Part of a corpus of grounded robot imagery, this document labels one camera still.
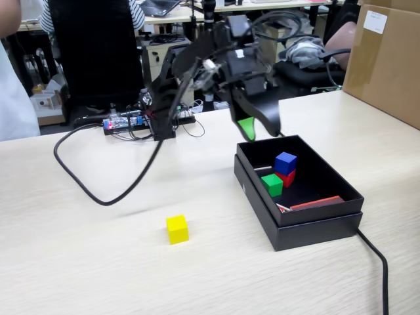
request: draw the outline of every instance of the striped shirt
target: striped shirt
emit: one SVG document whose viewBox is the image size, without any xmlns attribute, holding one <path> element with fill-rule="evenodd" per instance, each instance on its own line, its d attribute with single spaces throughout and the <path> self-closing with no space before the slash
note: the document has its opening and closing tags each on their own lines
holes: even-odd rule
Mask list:
<svg viewBox="0 0 420 315">
<path fill-rule="evenodd" d="M 133 19 L 134 31 L 138 31 L 144 25 L 144 13 L 136 0 L 128 0 L 130 4 L 131 18 Z M 44 0 L 44 11 L 41 16 L 41 27 L 47 33 L 54 33 L 53 20 L 51 20 L 50 6 Z"/>
</svg>

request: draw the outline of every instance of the blue cube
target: blue cube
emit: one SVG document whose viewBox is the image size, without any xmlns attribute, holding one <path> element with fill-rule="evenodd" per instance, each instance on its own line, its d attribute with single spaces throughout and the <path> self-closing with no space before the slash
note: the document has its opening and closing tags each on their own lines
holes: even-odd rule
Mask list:
<svg viewBox="0 0 420 315">
<path fill-rule="evenodd" d="M 296 156 L 283 152 L 278 157 L 276 157 L 276 162 L 274 163 L 274 171 L 288 176 L 296 169 L 296 160 Z"/>
</svg>

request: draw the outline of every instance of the laptop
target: laptop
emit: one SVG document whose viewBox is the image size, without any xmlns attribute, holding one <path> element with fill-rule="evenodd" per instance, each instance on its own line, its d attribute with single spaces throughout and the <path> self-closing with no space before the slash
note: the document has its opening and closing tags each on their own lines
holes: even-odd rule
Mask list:
<svg viewBox="0 0 420 315">
<path fill-rule="evenodd" d="M 180 0 L 145 0 L 140 7 L 144 15 L 161 18 L 171 12 L 180 2 Z"/>
</svg>

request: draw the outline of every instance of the green cube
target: green cube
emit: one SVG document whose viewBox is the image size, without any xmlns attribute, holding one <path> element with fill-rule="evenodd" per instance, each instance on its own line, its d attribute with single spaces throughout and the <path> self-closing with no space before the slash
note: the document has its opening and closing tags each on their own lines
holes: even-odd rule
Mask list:
<svg viewBox="0 0 420 315">
<path fill-rule="evenodd" d="M 270 196 L 276 197 L 282 194 L 283 181 L 276 174 L 261 177 L 261 180 L 264 187 L 270 193 Z"/>
</svg>

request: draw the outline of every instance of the wooden desk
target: wooden desk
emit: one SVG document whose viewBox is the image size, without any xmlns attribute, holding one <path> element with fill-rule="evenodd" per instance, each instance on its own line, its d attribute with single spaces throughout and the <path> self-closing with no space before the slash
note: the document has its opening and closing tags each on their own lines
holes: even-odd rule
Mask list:
<svg viewBox="0 0 420 315">
<path fill-rule="evenodd" d="M 361 230 L 388 259 L 390 313 L 416 314 L 420 132 L 343 92 L 284 100 L 280 110 L 283 131 L 300 134 L 365 197 Z M 363 241 L 274 252 L 234 175 L 243 139 L 229 112 L 197 118 L 205 136 L 180 128 L 111 207 L 57 164 L 62 135 L 0 143 L 0 314 L 381 314 L 382 266 Z M 155 145 L 86 130 L 60 155 L 109 200 Z M 178 214 L 190 241 L 170 246 L 165 219 Z"/>
<path fill-rule="evenodd" d="M 249 0 L 242 5 L 229 5 L 227 7 L 217 7 L 215 12 L 233 12 L 233 11 L 253 11 L 253 10 L 269 10 L 269 9 L 290 9 L 311 7 L 320 5 L 330 5 L 331 1 L 310 2 L 307 0 L 296 0 L 287 2 L 273 2 L 273 3 L 252 3 Z M 195 3 L 195 7 L 202 9 L 201 3 Z"/>
<path fill-rule="evenodd" d="M 195 11 L 195 16 L 197 18 L 197 22 L 204 21 L 203 13 Z M 190 22 L 192 15 L 191 8 L 188 7 L 176 7 L 170 13 L 167 14 L 164 18 L 152 18 L 151 16 L 146 16 L 145 24 L 165 24 L 165 23 L 181 23 L 181 22 Z M 23 22 L 18 32 L 26 32 L 26 31 L 40 31 L 42 30 L 41 24 L 39 22 L 31 22 L 25 23 Z"/>
</svg>

